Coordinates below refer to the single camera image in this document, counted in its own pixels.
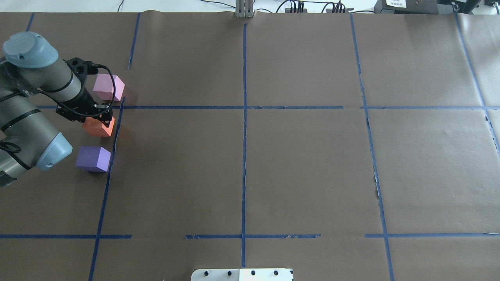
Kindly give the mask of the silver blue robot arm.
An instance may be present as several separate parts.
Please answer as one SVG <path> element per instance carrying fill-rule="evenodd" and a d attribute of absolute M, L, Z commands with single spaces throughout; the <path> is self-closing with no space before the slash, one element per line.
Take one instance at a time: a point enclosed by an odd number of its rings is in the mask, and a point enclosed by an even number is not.
<path fill-rule="evenodd" d="M 30 98 L 43 94 L 57 104 L 69 121 L 96 119 L 111 124 L 113 103 L 97 103 L 85 87 L 88 75 L 101 64 L 80 58 L 62 59 L 40 34 L 19 32 L 2 45 L 0 79 L 1 187 L 37 167 L 46 171 L 70 155 L 72 146 Z"/>

